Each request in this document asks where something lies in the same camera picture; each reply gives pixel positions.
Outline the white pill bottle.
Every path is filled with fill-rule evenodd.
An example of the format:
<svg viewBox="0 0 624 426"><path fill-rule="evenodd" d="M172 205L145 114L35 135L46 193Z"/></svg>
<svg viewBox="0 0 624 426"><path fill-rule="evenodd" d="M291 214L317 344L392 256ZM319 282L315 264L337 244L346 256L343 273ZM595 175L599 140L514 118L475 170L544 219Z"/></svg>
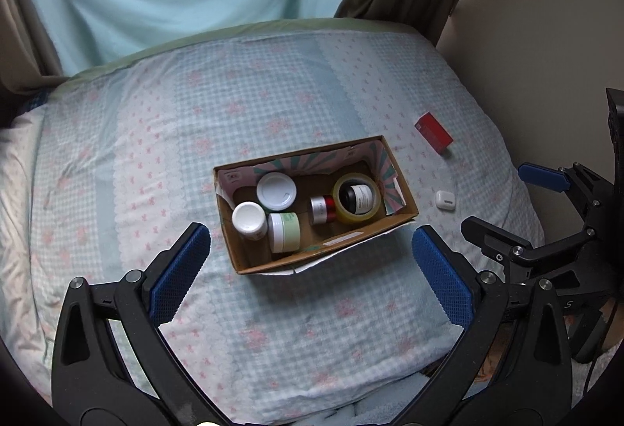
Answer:
<svg viewBox="0 0 624 426"><path fill-rule="evenodd" d="M263 208L251 201L238 204L232 214L234 229L243 238L257 241L268 232L268 220Z"/></svg>

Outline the green jar white lid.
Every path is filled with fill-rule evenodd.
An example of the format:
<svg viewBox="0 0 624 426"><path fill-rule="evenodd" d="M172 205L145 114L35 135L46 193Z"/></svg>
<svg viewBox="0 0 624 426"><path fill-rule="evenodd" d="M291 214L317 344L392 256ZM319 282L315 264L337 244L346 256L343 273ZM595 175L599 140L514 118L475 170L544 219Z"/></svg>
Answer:
<svg viewBox="0 0 624 426"><path fill-rule="evenodd" d="M273 213L268 217L268 236L273 254L297 252L300 247L300 225L295 213Z"/></svg>

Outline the yellow tape roll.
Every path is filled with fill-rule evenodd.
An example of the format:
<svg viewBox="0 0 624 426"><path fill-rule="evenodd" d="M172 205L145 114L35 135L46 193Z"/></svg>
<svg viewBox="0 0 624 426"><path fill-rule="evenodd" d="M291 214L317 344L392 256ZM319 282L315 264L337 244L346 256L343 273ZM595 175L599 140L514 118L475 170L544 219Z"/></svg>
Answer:
<svg viewBox="0 0 624 426"><path fill-rule="evenodd" d="M334 184L332 191L337 220L354 225L369 222L381 207L379 187L366 174L344 174Z"/></svg>

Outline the silver red small jar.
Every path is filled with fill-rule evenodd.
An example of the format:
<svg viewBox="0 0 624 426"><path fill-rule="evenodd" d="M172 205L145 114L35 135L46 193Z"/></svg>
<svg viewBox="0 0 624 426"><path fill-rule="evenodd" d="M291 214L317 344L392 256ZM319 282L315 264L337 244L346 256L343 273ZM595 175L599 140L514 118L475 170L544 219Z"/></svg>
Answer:
<svg viewBox="0 0 624 426"><path fill-rule="evenodd" d="M310 223L322 225L336 220L336 205L333 196L315 196L310 198Z"/></svg>

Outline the black jar white label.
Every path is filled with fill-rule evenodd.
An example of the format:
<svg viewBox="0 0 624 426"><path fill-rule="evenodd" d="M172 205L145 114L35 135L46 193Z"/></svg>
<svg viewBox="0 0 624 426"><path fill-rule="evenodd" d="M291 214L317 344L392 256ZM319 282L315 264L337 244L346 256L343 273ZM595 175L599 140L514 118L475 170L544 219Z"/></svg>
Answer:
<svg viewBox="0 0 624 426"><path fill-rule="evenodd" d="M345 210L354 215L365 215L373 208L373 191L367 184L343 184L339 198Z"/></svg>

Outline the red rectangular box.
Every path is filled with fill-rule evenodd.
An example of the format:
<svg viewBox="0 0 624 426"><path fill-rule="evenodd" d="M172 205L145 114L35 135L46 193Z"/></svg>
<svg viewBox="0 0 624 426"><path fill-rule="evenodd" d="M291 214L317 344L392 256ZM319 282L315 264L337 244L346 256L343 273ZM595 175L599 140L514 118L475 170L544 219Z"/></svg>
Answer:
<svg viewBox="0 0 624 426"><path fill-rule="evenodd" d="M424 113L415 128L436 153L445 153L454 139L430 112Z"/></svg>

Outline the checkered floral bed cover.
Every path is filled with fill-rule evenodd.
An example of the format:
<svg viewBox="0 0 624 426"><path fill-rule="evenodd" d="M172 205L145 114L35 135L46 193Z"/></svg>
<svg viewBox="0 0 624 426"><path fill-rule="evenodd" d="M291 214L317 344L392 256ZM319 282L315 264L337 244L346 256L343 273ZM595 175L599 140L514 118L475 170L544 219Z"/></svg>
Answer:
<svg viewBox="0 0 624 426"><path fill-rule="evenodd" d="M1 132L1 337L44 399L70 281L114 282L193 222L211 250L162 333L237 423L390 420L461 334L413 254L477 270L475 216L544 239L505 142L419 34L222 32L76 75Z"/></svg>

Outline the open cardboard box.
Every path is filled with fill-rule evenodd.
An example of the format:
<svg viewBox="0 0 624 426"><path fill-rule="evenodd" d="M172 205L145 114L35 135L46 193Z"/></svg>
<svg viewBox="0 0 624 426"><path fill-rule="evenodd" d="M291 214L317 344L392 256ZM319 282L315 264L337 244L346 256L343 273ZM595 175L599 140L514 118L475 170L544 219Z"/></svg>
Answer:
<svg viewBox="0 0 624 426"><path fill-rule="evenodd" d="M220 165L214 179L239 275L303 272L419 214L382 135Z"/></svg>

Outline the white earbuds case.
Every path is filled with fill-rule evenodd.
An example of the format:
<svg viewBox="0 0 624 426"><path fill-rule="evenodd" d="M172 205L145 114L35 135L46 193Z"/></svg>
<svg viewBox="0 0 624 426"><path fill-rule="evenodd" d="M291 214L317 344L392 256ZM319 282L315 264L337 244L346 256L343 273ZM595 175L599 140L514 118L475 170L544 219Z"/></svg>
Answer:
<svg viewBox="0 0 624 426"><path fill-rule="evenodd" d="M453 192L437 190L435 193L435 204L439 210L454 211L456 209L456 197Z"/></svg>

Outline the white lidded round jar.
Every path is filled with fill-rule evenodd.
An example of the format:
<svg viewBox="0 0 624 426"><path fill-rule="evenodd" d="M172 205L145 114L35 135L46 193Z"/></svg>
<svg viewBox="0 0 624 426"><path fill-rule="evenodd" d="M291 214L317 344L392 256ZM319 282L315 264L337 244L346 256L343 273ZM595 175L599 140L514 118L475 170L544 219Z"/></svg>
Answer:
<svg viewBox="0 0 624 426"><path fill-rule="evenodd" d="M260 178L256 185L259 203L270 211L283 211L296 200L295 182L282 172L269 172Z"/></svg>

